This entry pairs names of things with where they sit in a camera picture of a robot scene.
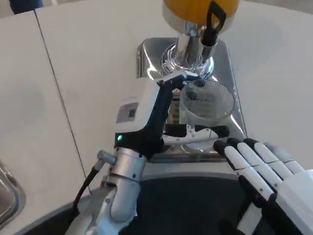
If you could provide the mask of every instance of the glass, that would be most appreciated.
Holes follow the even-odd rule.
[[[166,6],[177,16],[198,25],[206,25],[206,15],[212,0],[164,0]],[[240,0],[215,0],[231,18],[237,11]]]
[[[199,79],[186,85],[179,98],[179,123],[207,127],[226,125],[235,107],[234,96],[221,83]],[[208,150],[209,141],[192,143],[189,148]]]

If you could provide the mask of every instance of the drip tray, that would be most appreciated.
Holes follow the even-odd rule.
[[[151,79],[162,78],[160,72],[162,54],[166,48],[174,44],[176,40],[176,38],[148,38],[144,40],[137,49],[137,77],[149,77]],[[229,117],[227,124],[230,129],[229,137],[243,140],[247,137],[244,117],[239,102],[228,49],[222,40],[218,40],[213,60],[215,67],[212,79],[222,83],[235,98],[235,109]],[[179,122],[179,91],[174,91],[168,122]],[[219,156],[213,148],[209,148],[203,152],[195,152],[188,149],[186,146],[167,147],[163,153],[156,154],[151,159],[152,163],[212,161],[224,161],[224,159]]]

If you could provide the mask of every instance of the robotic arm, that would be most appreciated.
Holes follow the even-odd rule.
[[[181,89],[185,81],[196,79],[199,77],[195,73],[177,71],[158,80],[140,78],[134,81],[118,111],[115,154],[98,153],[98,162],[86,178],[73,207],[77,207],[83,191],[104,163],[110,164],[108,175],[99,192],[93,193],[87,209],[71,223],[66,235],[118,234],[135,216],[139,183],[147,160],[162,152],[164,145],[217,140],[229,135],[226,126],[196,125],[191,128],[185,124],[165,125],[163,132],[173,90]]]
[[[164,125],[172,91],[195,79],[199,79],[197,74],[177,71],[159,80],[134,81],[118,111],[115,154],[98,153],[98,162],[73,207],[104,163],[110,164],[108,175],[66,235],[117,235],[135,216],[146,162],[162,152],[164,145],[217,140],[229,135],[225,126]],[[227,159],[251,202],[238,227],[227,234],[253,234],[262,217],[277,234],[313,234],[313,170],[305,171],[281,149],[251,139],[216,141],[214,148]]]

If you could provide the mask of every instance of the black cable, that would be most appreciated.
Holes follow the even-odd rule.
[[[75,200],[73,202],[73,207],[72,207],[72,213],[70,216],[70,224],[71,222],[73,222],[73,220],[76,218],[76,216],[79,215],[79,211],[78,211],[78,202],[80,200],[80,198],[82,197],[84,191],[86,190],[86,188],[89,186],[89,184],[92,182],[92,180],[95,178],[95,176],[98,174],[100,170],[97,170],[95,167],[93,167],[90,171],[90,173],[88,174],[88,176],[86,177],[83,185],[81,186],[78,194],[75,197]]]

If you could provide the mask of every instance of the stainless steel sink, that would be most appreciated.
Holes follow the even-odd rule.
[[[0,163],[0,229],[22,211],[25,201],[26,196],[23,189]]]

